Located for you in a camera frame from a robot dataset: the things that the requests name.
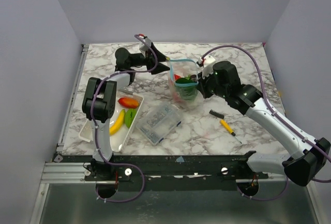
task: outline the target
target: red vegetable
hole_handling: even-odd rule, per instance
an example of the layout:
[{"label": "red vegetable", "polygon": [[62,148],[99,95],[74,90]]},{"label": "red vegetable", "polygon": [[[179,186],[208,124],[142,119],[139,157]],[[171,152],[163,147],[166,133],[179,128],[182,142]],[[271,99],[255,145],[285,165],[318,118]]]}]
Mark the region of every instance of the red vegetable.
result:
[{"label": "red vegetable", "polygon": [[139,102],[130,97],[122,97],[118,100],[118,103],[129,109],[136,109],[139,106]]},{"label": "red vegetable", "polygon": [[175,81],[177,80],[177,79],[179,79],[179,78],[181,78],[180,76],[178,76],[178,75],[174,75],[175,76]]}]

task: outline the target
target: white tray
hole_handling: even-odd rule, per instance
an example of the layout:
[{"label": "white tray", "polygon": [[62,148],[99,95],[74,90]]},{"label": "white tray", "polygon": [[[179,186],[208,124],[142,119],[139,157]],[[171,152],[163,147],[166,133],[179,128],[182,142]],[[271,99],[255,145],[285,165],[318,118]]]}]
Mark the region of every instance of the white tray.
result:
[{"label": "white tray", "polygon": [[[134,117],[130,128],[127,128],[127,126],[123,124],[122,127],[119,129],[119,131],[117,131],[117,133],[110,136],[110,146],[111,146],[113,152],[120,152],[124,148],[127,140],[129,139],[131,133],[134,130],[134,127],[137,123],[139,115],[141,114],[141,109],[142,109],[141,106],[144,102],[144,97],[141,96],[141,95],[138,95],[136,93],[132,93],[132,92],[129,92],[129,91],[125,91],[125,90],[122,90],[122,89],[117,91],[116,92],[115,112],[114,112],[113,116],[110,119],[110,124],[109,124],[110,126],[112,126],[114,124],[114,122],[116,121],[116,119],[117,119],[117,117],[118,117],[118,115],[119,115],[119,113],[122,109],[127,110],[127,108],[122,107],[118,103],[118,100],[121,97],[131,97],[131,98],[137,100],[140,104],[139,104],[136,116]],[[83,128],[81,129],[81,131],[78,134],[78,137],[81,140],[84,140],[86,142],[93,141],[91,121],[87,120],[85,122]]]}]

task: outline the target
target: yellow banana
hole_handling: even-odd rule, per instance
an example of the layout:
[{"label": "yellow banana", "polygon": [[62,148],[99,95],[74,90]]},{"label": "yellow banana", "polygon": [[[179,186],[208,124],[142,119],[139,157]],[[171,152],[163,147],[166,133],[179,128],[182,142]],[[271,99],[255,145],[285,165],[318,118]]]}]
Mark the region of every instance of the yellow banana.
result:
[{"label": "yellow banana", "polygon": [[115,123],[109,128],[109,135],[114,135],[122,127],[124,123],[125,110],[122,109],[117,117]]}]

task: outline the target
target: plastic bag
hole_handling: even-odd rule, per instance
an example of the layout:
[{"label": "plastic bag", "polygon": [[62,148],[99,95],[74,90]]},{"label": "plastic bag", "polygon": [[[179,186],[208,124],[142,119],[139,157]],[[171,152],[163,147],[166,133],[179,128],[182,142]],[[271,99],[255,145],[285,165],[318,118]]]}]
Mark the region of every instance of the plastic bag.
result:
[{"label": "plastic bag", "polygon": [[195,61],[184,59],[168,60],[169,87],[174,101],[184,108],[195,108],[203,100],[197,90],[198,67]]}]

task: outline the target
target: robotic arm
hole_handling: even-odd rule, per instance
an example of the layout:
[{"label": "robotic arm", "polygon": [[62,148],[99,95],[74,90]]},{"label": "robotic arm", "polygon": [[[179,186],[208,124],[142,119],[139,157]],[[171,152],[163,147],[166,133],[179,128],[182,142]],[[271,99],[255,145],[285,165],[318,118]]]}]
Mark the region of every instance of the robotic arm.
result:
[{"label": "robotic arm", "polygon": [[[157,55],[158,62],[165,62],[166,56],[159,52],[147,37],[144,37],[144,40]],[[115,71],[122,71],[123,73],[113,76],[111,80],[101,85],[99,95],[94,103],[94,94],[102,81],[97,78],[90,78],[88,81],[82,109],[91,121],[90,111],[92,104],[94,104],[93,115],[97,128],[92,122],[91,126],[93,137],[98,137],[99,147],[96,147],[93,158],[100,165],[103,164],[104,160],[100,157],[99,150],[102,150],[107,161],[112,158],[113,154],[109,140],[109,121],[114,113],[116,90],[130,85],[134,81],[135,71],[132,67],[146,66],[147,69],[150,69],[155,66],[155,58],[148,46],[141,45],[141,53],[137,54],[130,54],[124,48],[119,48],[115,52]],[[295,126],[285,116],[278,113],[270,102],[266,104],[263,94],[256,87],[241,84],[237,69],[230,62],[216,62],[214,58],[208,56],[203,67],[203,71],[198,74],[198,90],[204,98],[216,95],[225,99],[231,108],[237,109],[241,114],[248,116],[264,127],[289,152],[286,155],[247,153],[244,156],[244,162],[252,172],[283,174],[294,183],[306,186],[326,163],[326,158],[306,141],[313,141],[318,148],[327,154],[330,143],[325,138],[317,140]],[[169,70],[167,66],[158,63],[151,74],[158,74],[167,70]],[[286,120],[292,130],[276,118],[276,115]],[[296,135],[293,130],[299,132],[305,139]]]}]

